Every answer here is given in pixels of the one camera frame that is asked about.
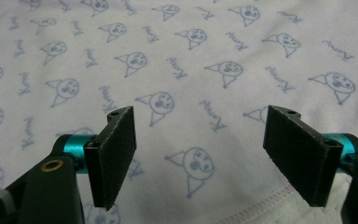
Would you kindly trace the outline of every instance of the fabric surface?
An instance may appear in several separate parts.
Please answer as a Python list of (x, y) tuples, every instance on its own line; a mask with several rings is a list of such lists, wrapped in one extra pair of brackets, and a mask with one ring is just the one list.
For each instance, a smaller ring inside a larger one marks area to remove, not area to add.
[(267, 106), (358, 135), (358, 1), (0, 0), (0, 189), (127, 105), (138, 148), (116, 206), (93, 208), (77, 176), (88, 223), (262, 223), (273, 206), (309, 223), (284, 210)]

